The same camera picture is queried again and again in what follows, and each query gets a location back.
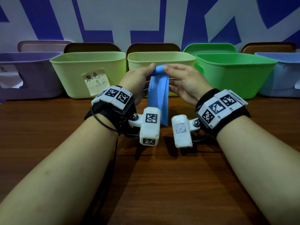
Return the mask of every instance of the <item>blue cloth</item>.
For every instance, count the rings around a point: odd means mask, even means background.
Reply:
[[[160,123],[168,125],[169,76],[157,66],[152,73],[147,96],[147,107],[157,107],[161,111]]]

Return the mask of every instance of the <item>table surface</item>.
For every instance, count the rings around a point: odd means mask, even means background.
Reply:
[[[91,99],[7,101],[0,105],[0,201],[83,122]],[[255,97],[252,120],[300,151],[300,100]],[[146,100],[137,106],[143,113]],[[169,98],[175,115],[195,118],[194,107]],[[119,138],[112,183],[102,209],[91,208],[97,224],[268,224],[239,183],[218,144],[180,151],[172,127],[160,130],[156,147]]]

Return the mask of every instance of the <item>wall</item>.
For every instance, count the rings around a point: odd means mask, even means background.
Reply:
[[[300,0],[0,0],[0,52],[21,40],[132,43],[289,41],[300,48]]]

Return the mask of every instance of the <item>white plastic housing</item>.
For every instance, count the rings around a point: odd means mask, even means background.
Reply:
[[[193,122],[197,119],[198,118],[195,118],[189,121],[186,115],[177,115],[172,117],[174,142],[177,148],[193,147],[190,132],[200,129],[200,127],[193,126]]]
[[[140,143],[147,146],[156,146],[159,139],[159,130],[160,109],[156,107],[145,108],[142,116]]]

